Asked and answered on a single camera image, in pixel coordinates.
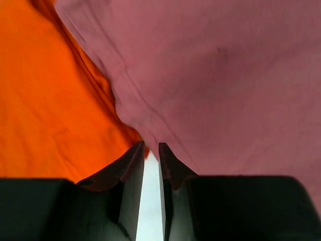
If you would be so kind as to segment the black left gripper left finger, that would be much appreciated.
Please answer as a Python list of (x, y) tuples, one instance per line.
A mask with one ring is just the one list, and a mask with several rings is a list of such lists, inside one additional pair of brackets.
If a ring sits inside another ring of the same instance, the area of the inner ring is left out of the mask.
[(1, 179), (1, 240), (136, 240), (144, 142), (95, 174)]

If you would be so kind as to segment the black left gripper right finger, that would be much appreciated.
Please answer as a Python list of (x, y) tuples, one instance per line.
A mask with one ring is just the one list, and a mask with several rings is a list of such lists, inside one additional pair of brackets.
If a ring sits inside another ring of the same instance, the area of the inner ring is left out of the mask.
[(159, 145), (165, 240), (320, 240), (320, 217), (289, 176), (200, 176)]

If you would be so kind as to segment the pink t shirt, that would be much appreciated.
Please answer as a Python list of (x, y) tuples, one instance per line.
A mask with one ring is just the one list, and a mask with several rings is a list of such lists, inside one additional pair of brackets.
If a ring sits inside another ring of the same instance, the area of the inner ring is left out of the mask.
[(57, 1), (119, 118), (198, 174), (288, 175), (320, 208), (320, 1)]

